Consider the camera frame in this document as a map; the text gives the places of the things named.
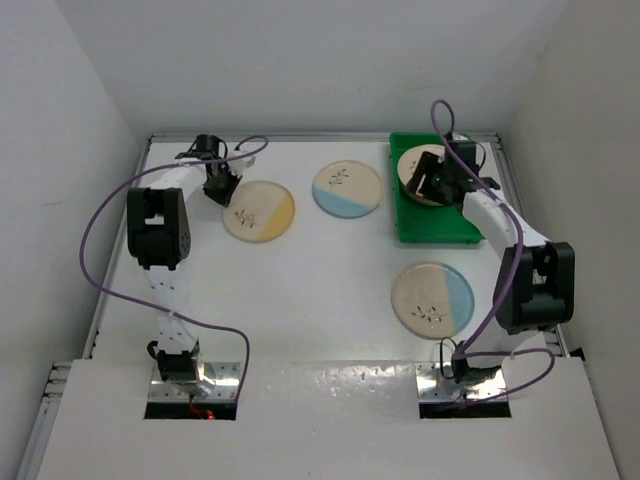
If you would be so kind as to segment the pink and cream plate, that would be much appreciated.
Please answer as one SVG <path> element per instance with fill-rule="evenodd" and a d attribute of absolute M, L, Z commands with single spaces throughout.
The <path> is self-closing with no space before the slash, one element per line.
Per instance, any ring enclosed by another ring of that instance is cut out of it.
<path fill-rule="evenodd" d="M 439 206 L 439 203 L 419 192 L 419 189 L 426 181 L 424 174 L 418 177 L 419 182 L 416 184 L 415 192 L 410 190 L 409 184 L 418 170 L 418 165 L 423 155 L 426 155 L 427 160 L 434 160 L 437 167 L 441 167 L 444 160 L 444 153 L 445 150 L 443 146 L 425 144 L 410 148 L 400 156 L 396 167 L 397 176 L 403 192 L 411 200 L 422 205 Z"/>

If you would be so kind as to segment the yellow and cream plate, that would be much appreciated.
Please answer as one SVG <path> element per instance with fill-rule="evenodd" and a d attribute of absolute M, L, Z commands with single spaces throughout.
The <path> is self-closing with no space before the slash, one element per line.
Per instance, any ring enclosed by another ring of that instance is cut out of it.
<path fill-rule="evenodd" d="M 295 217 L 295 200 L 284 186 L 266 180 L 241 184 L 228 207 L 222 211 L 222 221 L 235 238 L 264 243 L 283 235 Z"/>

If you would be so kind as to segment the blue and cream plate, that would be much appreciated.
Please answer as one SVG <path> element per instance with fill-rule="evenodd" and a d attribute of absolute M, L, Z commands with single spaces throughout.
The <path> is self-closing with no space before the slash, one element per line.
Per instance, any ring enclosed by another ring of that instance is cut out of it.
<path fill-rule="evenodd" d="M 325 212 L 343 219 L 360 218 L 373 212 L 383 196 L 380 175 L 356 160 L 336 161 L 314 177 L 311 191 Z"/>
<path fill-rule="evenodd" d="M 441 340 L 463 331 L 475 311 L 467 279 L 450 265 L 414 264 L 398 274 L 391 287 L 398 320 L 419 337 Z"/>

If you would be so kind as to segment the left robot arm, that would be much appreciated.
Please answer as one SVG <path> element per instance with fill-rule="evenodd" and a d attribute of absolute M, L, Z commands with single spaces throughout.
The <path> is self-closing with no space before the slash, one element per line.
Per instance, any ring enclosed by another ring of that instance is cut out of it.
<path fill-rule="evenodd" d="M 148 346 L 161 380 L 191 397 L 211 393 L 213 371 L 202 360 L 194 326 L 175 316 L 187 303 L 180 285 L 180 264 L 190 254 L 192 238 L 186 200 L 200 192 L 226 207 L 255 157 L 235 147 L 230 158 L 226 143 L 201 134 L 172 167 L 147 187 L 127 193 L 128 250 L 144 270 L 158 314 L 158 338 Z"/>

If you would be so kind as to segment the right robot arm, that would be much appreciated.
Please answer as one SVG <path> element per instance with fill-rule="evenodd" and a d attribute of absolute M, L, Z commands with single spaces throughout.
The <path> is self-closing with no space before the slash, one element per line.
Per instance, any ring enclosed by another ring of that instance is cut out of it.
<path fill-rule="evenodd" d="M 441 154 L 420 153 L 406 192 L 452 207 L 473 224 L 499 256 L 492 305 L 480 326 L 455 347 L 457 383 L 497 371 L 507 357 L 527 354 L 524 343 L 568 322 L 574 312 L 575 251 L 531 227 L 499 185 L 483 177 L 471 141 L 453 141 Z"/>

